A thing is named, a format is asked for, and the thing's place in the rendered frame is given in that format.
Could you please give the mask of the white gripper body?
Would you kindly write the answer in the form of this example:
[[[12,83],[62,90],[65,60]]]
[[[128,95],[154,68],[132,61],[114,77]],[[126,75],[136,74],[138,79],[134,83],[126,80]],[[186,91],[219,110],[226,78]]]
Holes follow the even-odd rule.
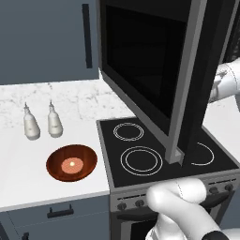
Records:
[[[228,64],[217,67],[216,76],[208,102],[221,100],[229,97],[233,93],[233,73]]]

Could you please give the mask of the black microwave door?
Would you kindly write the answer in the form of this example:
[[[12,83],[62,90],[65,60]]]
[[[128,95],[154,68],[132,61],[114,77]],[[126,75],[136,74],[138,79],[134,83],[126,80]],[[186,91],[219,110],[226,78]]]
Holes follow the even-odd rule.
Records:
[[[155,135],[189,155],[240,0],[98,0],[104,81]]]

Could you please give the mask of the round orange waffle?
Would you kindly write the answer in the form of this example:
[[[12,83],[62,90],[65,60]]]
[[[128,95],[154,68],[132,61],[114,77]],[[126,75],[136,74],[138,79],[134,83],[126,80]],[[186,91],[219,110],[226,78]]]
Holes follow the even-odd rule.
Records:
[[[78,173],[83,168],[83,161],[78,157],[69,157],[63,161],[61,168],[64,173]]]

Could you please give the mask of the black oven door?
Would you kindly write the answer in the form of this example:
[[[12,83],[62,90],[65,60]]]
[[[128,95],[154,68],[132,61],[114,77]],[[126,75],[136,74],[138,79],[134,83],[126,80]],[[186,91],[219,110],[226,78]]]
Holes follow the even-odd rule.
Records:
[[[158,217],[145,221],[121,220],[116,217],[118,212],[141,208],[135,205],[138,200],[144,201],[142,207],[148,207],[145,197],[110,199],[111,240],[145,240],[147,233],[155,226]],[[118,210],[117,205],[119,203],[125,203],[127,208],[123,211]]]

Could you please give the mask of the brown wooden bowl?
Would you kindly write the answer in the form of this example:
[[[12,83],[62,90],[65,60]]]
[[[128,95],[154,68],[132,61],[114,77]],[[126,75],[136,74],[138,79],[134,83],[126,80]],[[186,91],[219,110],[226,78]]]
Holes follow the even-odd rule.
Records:
[[[83,161],[82,170],[74,174],[63,172],[61,165],[66,158],[80,158]],[[97,154],[92,148],[72,144],[63,146],[51,153],[47,159],[46,168],[48,173],[59,181],[75,182],[89,175],[95,169],[97,162]]]

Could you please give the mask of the grey base cupboard door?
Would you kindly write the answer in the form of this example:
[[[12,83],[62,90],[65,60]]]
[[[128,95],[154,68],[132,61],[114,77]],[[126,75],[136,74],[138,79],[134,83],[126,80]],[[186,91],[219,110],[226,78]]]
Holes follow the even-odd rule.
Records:
[[[109,240],[109,213],[54,220],[16,229],[21,240]]]

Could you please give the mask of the black glass hob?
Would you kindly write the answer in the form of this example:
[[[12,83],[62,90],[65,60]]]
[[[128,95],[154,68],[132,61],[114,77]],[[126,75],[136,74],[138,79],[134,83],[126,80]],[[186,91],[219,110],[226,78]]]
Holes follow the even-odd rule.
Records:
[[[117,188],[200,174],[240,170],[202,132],[196,152],[181,165],[164,159],[165,148],[136,117],[100,120],[113,184]]]

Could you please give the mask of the grey base cupboard run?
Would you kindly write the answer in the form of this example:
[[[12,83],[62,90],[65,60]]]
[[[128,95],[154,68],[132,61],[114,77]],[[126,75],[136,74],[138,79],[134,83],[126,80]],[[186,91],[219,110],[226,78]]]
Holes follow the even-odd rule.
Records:
[[[220,228],[240,228],[240,189],[237,189],[233,194],[231,202],[221,220]]]

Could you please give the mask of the grey oven range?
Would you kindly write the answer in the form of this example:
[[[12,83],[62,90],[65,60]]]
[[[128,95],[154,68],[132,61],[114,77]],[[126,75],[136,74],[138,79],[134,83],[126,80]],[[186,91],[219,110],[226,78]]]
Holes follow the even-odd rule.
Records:
[[[238,179],[231,179],[229,177],[227,177],[225,179],[219,179],[219,180],[214,179],[210,182],[204,182],[204,181],[202,181],[202,182],[204,183],[204,185],[206,187],[206,198],[211,194],[209,192],[209,188],[211,188],[211,187],[217,187],[218,193],[223,193],[223,192],[227,191],[225,189],[226,185],[233,184],[232,191],[235,191],[236,187],[239,184]],[[127,192],[125,194],[113,195],[113,196],[111,196],[111,198],[114,198],[114,199],[130,199],[130,198],[138,198],[138,197],[146,198],[147,190],[139,190],[139,191],[135,191],[135,192]]]

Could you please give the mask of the white squeeze bottle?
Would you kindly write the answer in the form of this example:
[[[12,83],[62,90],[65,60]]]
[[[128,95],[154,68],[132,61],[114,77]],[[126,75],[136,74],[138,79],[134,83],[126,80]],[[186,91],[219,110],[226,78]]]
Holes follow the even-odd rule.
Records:
[[[48,132],[53,138],[59,138],[63,134],[63,126],[53,103],[50,102],[48,114]]]
[[[38,122],[27,105],[24,105],[23,124],[24,135],[28,140],[34,141],[40,137],[40,128],[38,126]]]

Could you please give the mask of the grey drawer front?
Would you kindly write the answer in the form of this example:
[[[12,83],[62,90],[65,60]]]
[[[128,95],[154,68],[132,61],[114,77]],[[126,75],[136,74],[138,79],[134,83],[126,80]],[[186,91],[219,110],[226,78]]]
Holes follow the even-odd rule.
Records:
[[[47,218],[47,214],[50,211],[50,207],[52,208],[53,211],[60,211],[68,209],[70,204],[74,209],[73,215]],[[28,207],[18,210],[12,210],[9,211],[8,214],[15,227],[25,227],[28,225],[45,223],[52,220],[81,217],[108,211],[109,211],[109,196],[104,195],[75,201],[59,202],[35,207]]]

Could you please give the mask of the grey wall cupboard door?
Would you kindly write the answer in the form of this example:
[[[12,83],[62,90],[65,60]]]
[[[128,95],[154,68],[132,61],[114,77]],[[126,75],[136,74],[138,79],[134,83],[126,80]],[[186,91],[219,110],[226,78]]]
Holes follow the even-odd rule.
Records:
[[[92,68],[82,4],[89,5]],[[0,0],[0,85],[97,77],[97,0]]]

